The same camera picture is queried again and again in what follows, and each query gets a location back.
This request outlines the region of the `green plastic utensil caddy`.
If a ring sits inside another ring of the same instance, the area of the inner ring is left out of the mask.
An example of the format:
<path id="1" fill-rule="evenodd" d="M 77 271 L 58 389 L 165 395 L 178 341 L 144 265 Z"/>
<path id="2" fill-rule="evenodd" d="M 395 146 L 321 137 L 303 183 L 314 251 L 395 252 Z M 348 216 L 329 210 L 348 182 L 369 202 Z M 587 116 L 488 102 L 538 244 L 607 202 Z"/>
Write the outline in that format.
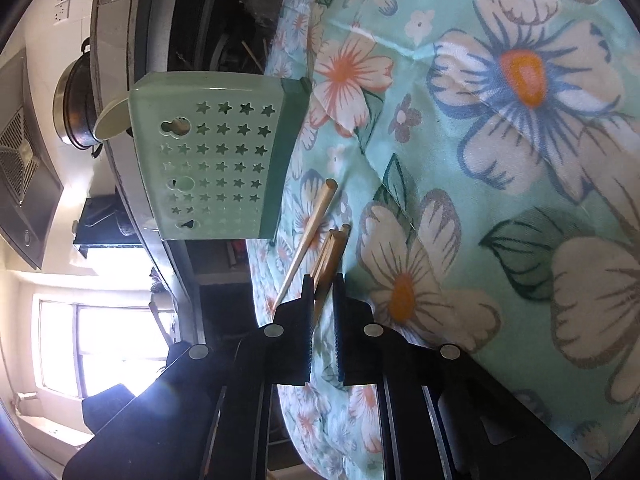
<path id="1" fill-rule="evenodd" d="M 163 240 L 270 240 L 308 108 L 308 79 L 152 73 L 128 94 L 142 182 Z"/>

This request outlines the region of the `white wall socket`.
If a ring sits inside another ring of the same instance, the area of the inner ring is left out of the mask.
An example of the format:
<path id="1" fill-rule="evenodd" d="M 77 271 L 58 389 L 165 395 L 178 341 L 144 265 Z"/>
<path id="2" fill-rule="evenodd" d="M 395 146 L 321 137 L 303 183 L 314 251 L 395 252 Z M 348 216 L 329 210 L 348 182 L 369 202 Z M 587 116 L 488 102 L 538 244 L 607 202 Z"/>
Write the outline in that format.
<path id="1" fill-rule="evenodd" d="M 70 0 L 55 0 L 53 23 L 58 24 L 70 17 Z"/>

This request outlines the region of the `wooden chopstick one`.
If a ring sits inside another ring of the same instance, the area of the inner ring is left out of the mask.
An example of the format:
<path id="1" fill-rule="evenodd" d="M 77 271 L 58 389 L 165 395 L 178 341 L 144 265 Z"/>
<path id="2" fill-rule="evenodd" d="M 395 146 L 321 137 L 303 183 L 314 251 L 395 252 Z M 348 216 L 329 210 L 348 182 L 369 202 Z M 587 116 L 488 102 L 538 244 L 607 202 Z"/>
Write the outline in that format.
<path id="1" fill-rule="evenodd" d="M 293 259 L 291 261 L 288 270 L 285 273 L 283 283 L 278 292 L 276 300 L 274 300 L 274 306 L 279 307 L 284 297 L 288 293 L 288 289 L 293 281 L 295 273 L 297 272 L 300 264 L 303 262 L 306 252 L 316 235 L 320 223 L 329 209 L 330 203 L 337 191 L 338 184 L 334 179 L 326 179 L 319 191 L 318 200 L 314 203 L 314 210 L 311 211 L 309 220 L 303 230 L 302 237 L 294 252 Z"/>

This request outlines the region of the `wooden chopstick two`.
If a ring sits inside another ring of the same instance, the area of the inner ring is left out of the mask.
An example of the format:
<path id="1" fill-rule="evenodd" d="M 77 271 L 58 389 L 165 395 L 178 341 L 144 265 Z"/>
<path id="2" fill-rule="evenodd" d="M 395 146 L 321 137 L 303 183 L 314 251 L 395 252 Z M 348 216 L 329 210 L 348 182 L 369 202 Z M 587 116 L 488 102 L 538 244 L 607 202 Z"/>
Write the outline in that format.
<path id="1" fill-rule="evenodd" d="M 335 237 L 329 258 L 326 259 L 320 278 L 318 278 L 318 281 L 314 281 L 314 324 L 318 323 L 321 316 L 334 276 L 341 264 L 352 227 L 349 223 L 343 223 L 338 229 L 334 230 Z"/>

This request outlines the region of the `white ceramic soup spoon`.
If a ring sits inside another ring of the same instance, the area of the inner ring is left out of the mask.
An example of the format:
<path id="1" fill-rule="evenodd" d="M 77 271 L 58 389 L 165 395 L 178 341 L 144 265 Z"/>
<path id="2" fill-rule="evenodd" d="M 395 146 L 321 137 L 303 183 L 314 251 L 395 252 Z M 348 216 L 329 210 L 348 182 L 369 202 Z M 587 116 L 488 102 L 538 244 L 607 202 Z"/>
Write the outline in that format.
<path id="1" fill-rule="evenodd" d="M 93 136 L 100 142 L 108 141 L 131 127 L 128 96 L 121 96 L 108 103 L 96 118 Z"/>

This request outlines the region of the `large black steamer pot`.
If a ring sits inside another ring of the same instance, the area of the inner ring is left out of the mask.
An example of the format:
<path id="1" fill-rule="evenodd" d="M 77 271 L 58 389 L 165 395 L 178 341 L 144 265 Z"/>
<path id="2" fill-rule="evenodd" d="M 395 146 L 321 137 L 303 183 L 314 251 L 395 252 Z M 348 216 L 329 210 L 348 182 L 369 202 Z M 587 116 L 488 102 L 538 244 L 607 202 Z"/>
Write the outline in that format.
<path id="1" fill-rule="evenodd" d="M 80 57 L 58 78 L 52 102 L 54 130 L 64 144 L 79 151 L 89 150 L 97 159 L 103 151 L 102 143 L 93 135 L 97 117 L 87 37 L 81 44 Z"/>

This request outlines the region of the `wooden chopstick three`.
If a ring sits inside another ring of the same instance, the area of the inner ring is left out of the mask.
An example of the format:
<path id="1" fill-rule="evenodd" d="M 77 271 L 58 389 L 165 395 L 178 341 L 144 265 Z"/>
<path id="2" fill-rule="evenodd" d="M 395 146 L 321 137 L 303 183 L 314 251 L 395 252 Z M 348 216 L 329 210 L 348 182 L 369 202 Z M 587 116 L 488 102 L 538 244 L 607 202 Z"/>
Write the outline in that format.
<path id="1" fill-rule="evenodd" d="M 324 267 L 324 265 L 326 264 L 326 259 L 329 258 L 330 252 L 331 252 L 331 246 L 333 244 L 334 241 L 334 237 L 335 237 L 335 230 L 329 230 L 329 232 L 326 233 L 326 238 L 324 239 L 322 246 L 320 248 L 320 252 L 318 255 L 318 258 L 316 260 L 316 262 L 314 263 L 314 266 L 312 267 L 312 270 L 310 272 L 310 275 L 312 277 L 312 279 L 316 282 L 318 281 L 318 278 L 320 278 L 320 274 L 322 272 L 322 269 Z"/>

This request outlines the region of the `grey range hood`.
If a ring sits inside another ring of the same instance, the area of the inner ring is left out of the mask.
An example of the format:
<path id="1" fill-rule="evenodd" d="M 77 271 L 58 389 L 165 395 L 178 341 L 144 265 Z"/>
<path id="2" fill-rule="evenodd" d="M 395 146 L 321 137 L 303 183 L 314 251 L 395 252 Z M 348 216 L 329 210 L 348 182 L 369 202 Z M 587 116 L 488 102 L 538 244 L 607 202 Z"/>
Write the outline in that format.
<path id="1" fill-rule="evenodd" d="M 0 106 L 1 234 L 40 269 L 63 185 L 37 122 L 25 50 L 1 66 Z"/>

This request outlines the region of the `floral turquoise table cloth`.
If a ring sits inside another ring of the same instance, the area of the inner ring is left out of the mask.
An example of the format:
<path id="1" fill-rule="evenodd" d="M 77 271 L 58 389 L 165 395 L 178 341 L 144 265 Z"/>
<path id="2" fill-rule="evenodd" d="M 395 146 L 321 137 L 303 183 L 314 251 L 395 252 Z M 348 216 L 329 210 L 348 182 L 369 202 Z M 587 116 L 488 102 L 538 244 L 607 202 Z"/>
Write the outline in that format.
<path id="1" fill-rule="evenodd" d="M 322 184 L 349 293 L 457 344 L 592 474 L 639 421 L 639 32 L 620 0 L 283 0 L 267 64 L 309 77 L 276 238 L 247 245 L 271 322 Z"/>

